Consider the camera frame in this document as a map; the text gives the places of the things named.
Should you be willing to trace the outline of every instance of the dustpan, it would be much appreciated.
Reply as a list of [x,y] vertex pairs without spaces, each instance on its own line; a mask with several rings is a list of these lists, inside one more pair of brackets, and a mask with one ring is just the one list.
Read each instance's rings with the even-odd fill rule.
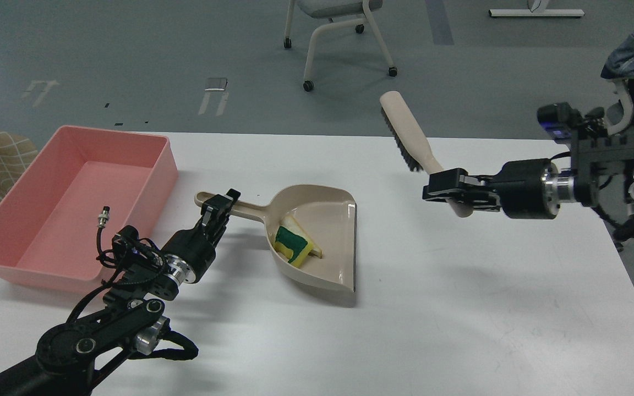
[[[200,192],[197,206],[213,192]],[[266,226],[266,238],[275,264],[292,280],[327,290],[354,291],[357,205],[344,190],[320,185],[293,185],[279,191],[267,206],[237,201],[232,215],[260,221]],[[322,258],[308,256],[300,268],[289,264],[272,247],[280,220],[292,215],[322,248]]]

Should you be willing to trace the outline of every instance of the pink tray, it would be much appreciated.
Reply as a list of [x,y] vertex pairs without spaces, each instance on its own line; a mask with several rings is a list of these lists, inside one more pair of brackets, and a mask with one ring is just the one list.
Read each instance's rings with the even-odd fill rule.
[[178,178],[168,138],[63,126],[0,203],[0,278],[88,293],[111,270],[95,260],[130,224],[151,231]]

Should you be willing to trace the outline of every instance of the brush handle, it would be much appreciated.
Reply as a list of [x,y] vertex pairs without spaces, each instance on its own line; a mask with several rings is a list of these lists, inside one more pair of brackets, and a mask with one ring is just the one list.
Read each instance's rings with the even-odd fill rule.
[[[415,120],[415,116],[408,108],[400,92],[390,91],[380,97],[380,105],[385,111],[393,132],[397,135],[408,154],[415,158],[428,175],[445,170],[432,154],[430,142]],[[468,217],[473,208],[465,203],[447,200],[451,209],[459,217]]]

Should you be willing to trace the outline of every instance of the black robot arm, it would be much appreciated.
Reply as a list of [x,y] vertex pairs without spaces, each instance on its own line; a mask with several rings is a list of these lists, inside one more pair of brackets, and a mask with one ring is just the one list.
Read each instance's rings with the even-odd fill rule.
[[510,161],[496,175],[469,175],[463,168],[430,175],[423,200],[455,200],[478,211],[503,210],[511,218],[555,218],[561,203],[578,202],[602,214],[599,191],[610,178],[624,178],[624,202],[631,218],[616,240],[634,238],[634,130],[609,136],[604,111],[585,116],[568,103],[544,106],[538,121],[558,143],[567,145],[571,166],[557,170],[555,158]]
[[[163,316],[163,300],[173,300],[180,285],[196,283],[204,275],[239,195],[230,190],[212,197],[202,206],[197,224],[177,231],[161,249],[147,238],[139,239],[130,225],[114,235],[111,250],[102,251],[98,241],[98,260],[115,268],[114,275],[85,296],[68,321],[43,334],[34,356],[0,373],[0,396],[87,395],[128,359],[195,358],[194,343],[172,331],[170,319]],[[99,216],[98,239],[108,211],[105,207]],[[86,304],[104,290],[106,306],[80,318]],[[148,294],[157,298],[146,299]],[[154,350],[161,340],[181,349]],[[114,348],[121,348],[120,353],[95,369],[95,359]]]

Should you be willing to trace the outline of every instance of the sponge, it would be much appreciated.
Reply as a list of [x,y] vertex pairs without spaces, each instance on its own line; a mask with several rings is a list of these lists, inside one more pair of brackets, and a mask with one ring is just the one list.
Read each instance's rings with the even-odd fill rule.
[[285,256],[287,262],[295,268],[300,268],[308,254],[322,258],[322,249],[290,215],[280,221],[280,227],[275,234],[274,249]]

